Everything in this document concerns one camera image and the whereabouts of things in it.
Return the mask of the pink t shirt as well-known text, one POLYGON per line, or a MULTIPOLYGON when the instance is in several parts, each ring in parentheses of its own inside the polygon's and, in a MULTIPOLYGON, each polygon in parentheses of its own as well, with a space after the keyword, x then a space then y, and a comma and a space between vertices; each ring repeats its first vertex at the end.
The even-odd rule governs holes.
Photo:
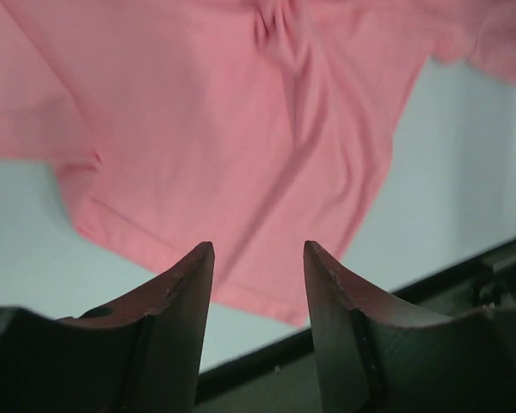
POLYGON ((0 1, 0 158, 48 163, 74 228, 301 325, 306 240, 342 256, 424 64, 516 82, 516 1, 0 1))

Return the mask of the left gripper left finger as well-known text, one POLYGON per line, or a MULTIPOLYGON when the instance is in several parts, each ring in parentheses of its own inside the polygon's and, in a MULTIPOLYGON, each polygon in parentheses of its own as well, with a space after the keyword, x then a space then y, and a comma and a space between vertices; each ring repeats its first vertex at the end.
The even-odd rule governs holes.
POLYGON ((189 412, 214 249, 81 317, 0 307, 0 412, 189 412))

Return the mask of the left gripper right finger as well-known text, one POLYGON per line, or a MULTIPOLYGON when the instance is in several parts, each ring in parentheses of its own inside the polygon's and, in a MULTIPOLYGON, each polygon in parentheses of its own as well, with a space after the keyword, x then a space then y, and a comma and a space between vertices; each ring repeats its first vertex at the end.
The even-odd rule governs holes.
POLYGON ((428 310, 304 246, 326 412, 516 412, 516 307, 428 310))

